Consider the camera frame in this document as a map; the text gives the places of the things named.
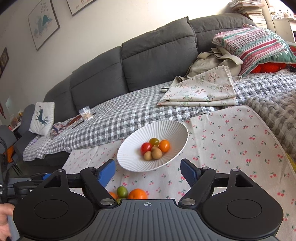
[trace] floral fabric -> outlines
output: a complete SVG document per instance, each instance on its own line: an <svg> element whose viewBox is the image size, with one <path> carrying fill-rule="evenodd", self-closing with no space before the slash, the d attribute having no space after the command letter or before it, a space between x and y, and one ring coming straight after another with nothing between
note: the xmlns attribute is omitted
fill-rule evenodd
<svg viewBox="0 0 296 241"><path fill-rule="evenodd" d="M218 66L188 80L172 84L158 105L235 105L236 93L228 66Z"/></svg>
<svg viewBox="0 0 296 241"><path fill-rule="evenodd" d="M249 107L237 106L184 121L189 139L178 158L146 173L129 172L116 161L116 174L108 191L125 186L128 191L141 188L150 199L174 198L176 202L190 189L180 172L180 161L187 158L197 167L208 166L217 172L241 169L283 208L284 219L277 238L296 240L296 174L280 143L262 119ZM99 167L108 159L116 160L123 140L95 148L73 150L64 165L67 173L86 167ZM71 189L82 194L80 189ZM224 191L217 188L214 193Z"/></svg>

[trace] small potato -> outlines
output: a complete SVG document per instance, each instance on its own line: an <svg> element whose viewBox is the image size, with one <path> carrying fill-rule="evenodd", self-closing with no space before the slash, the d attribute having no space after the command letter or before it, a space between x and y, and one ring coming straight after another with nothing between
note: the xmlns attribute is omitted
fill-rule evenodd
<svg viewBox="0 0 296 241"><path fill-rule="evenodd" d="M153 150L155 150L155 149L157 149L158 148L158 146L153 146L152 148L151 148L151 151L153 152Z"/></svg>
<svg viewBox="0 0 296 241"><path fill-rule="evenodd" d="M162 156L163 156L163 153L161 152L161 149L156 148L156 149L153 150L153 152L152 152L152 157L153 157L155 160L161 158Z"/></svg>
<svg viewBox="0 0 296 241"><path fill-rule="evenodd" d="M146 161L152 160L152 152L151 151L146 151L145 154L144 154L144 159Z"/></svg>

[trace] orange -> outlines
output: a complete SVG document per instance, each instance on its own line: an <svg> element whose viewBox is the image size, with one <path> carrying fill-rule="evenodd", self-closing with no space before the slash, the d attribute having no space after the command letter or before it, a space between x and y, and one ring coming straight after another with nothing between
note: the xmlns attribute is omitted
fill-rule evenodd
<svg viewBox="0 0 296 241"><path fill-rule="evenodd" d="M148 199L148 196L144 190L137 188L130 192L128 199Z"/></svg>
<svg viewBox="0 0 296 241"><path fill-rule="evenodd" d="M114 198L114 199L117 199L117 194L114 193L114 192L109 192L109 194Z"/></svg>

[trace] white wall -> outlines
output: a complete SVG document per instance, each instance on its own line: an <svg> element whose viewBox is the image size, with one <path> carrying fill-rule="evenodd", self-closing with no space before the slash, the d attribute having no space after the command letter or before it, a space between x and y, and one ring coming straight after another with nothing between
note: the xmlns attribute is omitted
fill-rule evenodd
<svg viewBox="0 0 296 241"><path fill-rule="evenodd" d="M14 114L27 105L43 101L48 90L73 70L124 41L173 20L229 12L230 0L96 0L75 16L66 0L52 0L60 29L36 51L28 15L40 0L18 0L0 39L9 62L0 78L0 101L10 96ZM7 123L0 115L0 120Z"/></svg>

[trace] red cherry tomato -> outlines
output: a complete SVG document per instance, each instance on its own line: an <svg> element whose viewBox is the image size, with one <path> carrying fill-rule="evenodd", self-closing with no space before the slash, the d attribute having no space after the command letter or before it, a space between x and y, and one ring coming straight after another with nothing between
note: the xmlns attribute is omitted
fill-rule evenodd
<svg viewBox="0 0 296 241"><path fill-rule="evenodd" d="M170 149L170 143L168 140L162 140L159 143L159 149L161 149L162 152L167 152Z"/></svg>
<svg viewBox="0 0 296 241"><path fill-rule="evenodd" d="M141 146L141 154L144 155L145 152L147 151L151 151L152 148L152 144L150 144L149 142L145 142L142 146Z"/></svg>

